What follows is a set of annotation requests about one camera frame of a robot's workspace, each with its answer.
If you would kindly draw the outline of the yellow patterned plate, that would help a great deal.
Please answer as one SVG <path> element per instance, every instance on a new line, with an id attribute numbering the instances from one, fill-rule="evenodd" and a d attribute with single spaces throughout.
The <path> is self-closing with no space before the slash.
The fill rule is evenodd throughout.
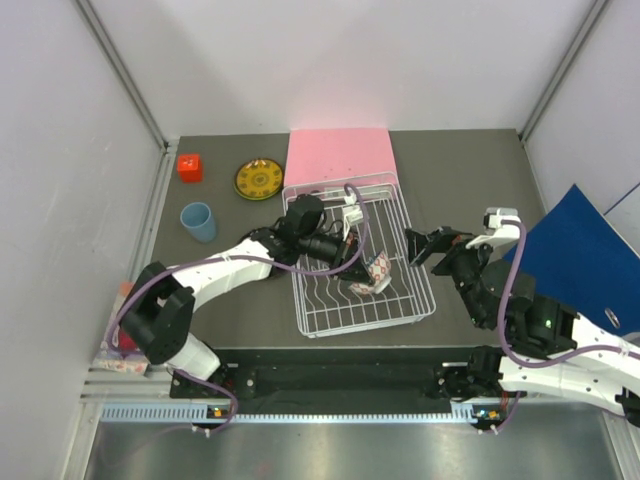
<path id="1" fill-rule="evenodd" d="M 239 167 L 234 190 L 249 201 L 263 201 L 278 194 L 284 185 L 284 168 L 270 158 L 255 158 Z"/>

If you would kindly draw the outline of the light blue plastic cup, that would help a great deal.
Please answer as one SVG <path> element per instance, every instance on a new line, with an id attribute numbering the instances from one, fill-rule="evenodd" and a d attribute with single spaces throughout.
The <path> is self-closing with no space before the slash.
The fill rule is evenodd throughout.
<path id="1" fill-rule="evenodd" d="M 198 242 L 209 243 L 217 236 L 217 226 L 210 207 L 203 202 L 192 202 L 180 213 L 181 225 Z"/>

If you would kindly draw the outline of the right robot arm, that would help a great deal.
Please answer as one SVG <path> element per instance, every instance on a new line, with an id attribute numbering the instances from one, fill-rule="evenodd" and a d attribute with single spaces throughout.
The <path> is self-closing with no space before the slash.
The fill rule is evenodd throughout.
<path id="1" fill-rule="evenodd" d="M 432 395 L 476 397 L 551 395 L 597 406 L 639 424 L 639 348 L 585 315 L 536 291 L 522 273 L 526 229 L 515 218 L 490 234 L 451 227 L 405 232 L 411 265 L 441 255 L 431 270 L 453 280 L 472 324 L 499 336 L 496 347 L 472 349 L 463 366 L 433 371 Z"/>

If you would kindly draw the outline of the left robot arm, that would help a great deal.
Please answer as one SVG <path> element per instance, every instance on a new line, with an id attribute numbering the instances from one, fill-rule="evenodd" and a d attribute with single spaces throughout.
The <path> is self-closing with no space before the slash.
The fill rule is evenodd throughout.
<path id="1" fill-rule="evenodd" d="M 321 277 L 371 282 L 362 260 L 369 231 L 351 229 L 353 223 L 366 225 L 368 212 L 354 185 L 344 190 L 347 210 L 355 217 L 343 221 L 339 233 L 323 229 L 324 202 L 301 194 L 272 225 L 250 231 L 224 252 L 170 268 L 159 262 L 148 265 L 119 310 L 116 325 L 150 364 L 172 368 L 205 396 L 220 394 L 227 382 L 222 362 L 190 331 L 192 316 L 201 306 L 245 284 L 298 273 L 302 256 L 325 264 Z"/>

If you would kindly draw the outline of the red white patterned bowl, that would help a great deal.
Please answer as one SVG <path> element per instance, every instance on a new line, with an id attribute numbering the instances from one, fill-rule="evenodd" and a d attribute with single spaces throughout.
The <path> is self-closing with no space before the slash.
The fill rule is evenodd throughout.
<path id="1" fill-rule="evenodd" d="M 392 262 L 384 251 L 380 251 L 375 258 L 371 258 L 367 264 L 373 283 L 353 283 L 349 290 L 356 295 L 379 294 L 391 283 Z"/>

